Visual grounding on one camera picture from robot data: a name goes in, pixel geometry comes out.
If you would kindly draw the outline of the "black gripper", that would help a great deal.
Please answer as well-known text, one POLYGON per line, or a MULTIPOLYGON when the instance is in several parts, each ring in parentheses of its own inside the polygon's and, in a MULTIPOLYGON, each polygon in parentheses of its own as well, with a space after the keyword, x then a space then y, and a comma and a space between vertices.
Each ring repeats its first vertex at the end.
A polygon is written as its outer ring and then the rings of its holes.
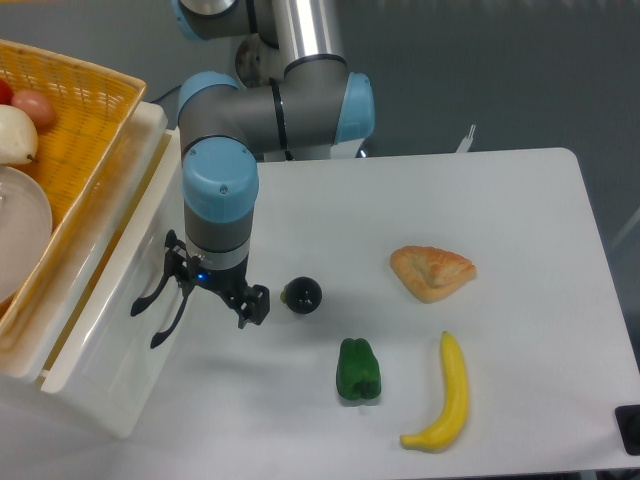
POLYGON ((270 312, 270 292, 263 285, 248 285, 248 257, 231 268, 209 268, 199 257, 189 258, 186 244, 174 230, 167 232, 164 246, 163 281, 167 283, 174 278, 184 299, 190 296, 194 285, 221 296, 225 304, 238 315, 239 329, 244 329, 247 324, 263 323, 270 312))

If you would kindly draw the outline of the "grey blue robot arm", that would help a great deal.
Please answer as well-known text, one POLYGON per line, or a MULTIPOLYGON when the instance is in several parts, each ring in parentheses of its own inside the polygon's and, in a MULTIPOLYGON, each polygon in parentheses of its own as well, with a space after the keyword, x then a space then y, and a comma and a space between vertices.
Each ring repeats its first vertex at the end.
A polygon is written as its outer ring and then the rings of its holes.
POLYGON ((270 309, 267 288, 246 280, 257 156, 367 138, 371 83, 348 69, 333 1, 176 1, 173 10, 187 35, 254 34, 280 62, 262 86, 207 71, 178 95, 186 238, 168 241, 168 255, 185 293, 211 291, 240 325, 257 325, 270 309))

